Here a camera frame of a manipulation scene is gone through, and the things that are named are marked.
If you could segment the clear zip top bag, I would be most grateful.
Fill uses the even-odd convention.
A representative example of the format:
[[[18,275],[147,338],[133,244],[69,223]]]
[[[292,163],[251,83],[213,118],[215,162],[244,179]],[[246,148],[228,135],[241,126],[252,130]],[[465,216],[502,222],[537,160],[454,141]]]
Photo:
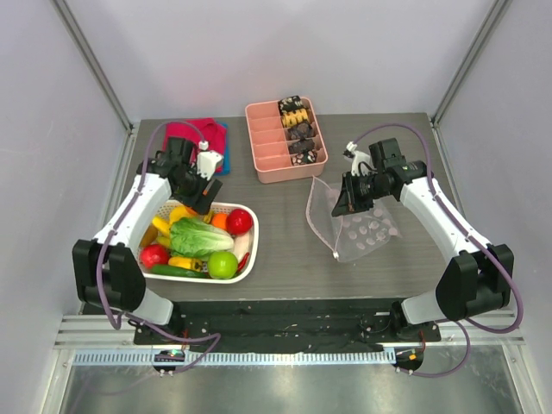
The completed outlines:
[[[333,217],[331,211],[340,190],[339,184],[329,185],[314,177],[305,210],[310,229],[337,261],[358,260],[401,236],[391,213],[379,200],[370,210]]]

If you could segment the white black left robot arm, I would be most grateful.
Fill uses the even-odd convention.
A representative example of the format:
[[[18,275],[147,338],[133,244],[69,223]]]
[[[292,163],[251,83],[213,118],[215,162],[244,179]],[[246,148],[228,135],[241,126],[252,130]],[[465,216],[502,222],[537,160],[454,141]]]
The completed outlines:
[[[78,298],[103,309],[154,324],[154,334],[166,344],[184,332],[171,300],[147,288],[136,254],[157,210],[170,199],[205,214],[222,187],[216,170],[223,156],[206,141],[176,141],[174,148],[145,155],[129,194],[115,215],[90,240],[72,248]]]

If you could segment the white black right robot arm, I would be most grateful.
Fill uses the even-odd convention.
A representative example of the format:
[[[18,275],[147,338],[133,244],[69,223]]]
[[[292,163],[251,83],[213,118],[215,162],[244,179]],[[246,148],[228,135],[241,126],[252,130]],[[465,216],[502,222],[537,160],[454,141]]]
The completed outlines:
[[[504,308],[511,300],[513,253],[475,231],[442,193],[427,162],[409,162],[391,138],[368,152],[349,142],[344,151],[352,165],[342,175],[333,217],[371,210],[376,200],[394,197],[423,225],[447,266],[432,291],[397,305],[389,320],[394,337],[410,340],[421,324],[466,320]]]

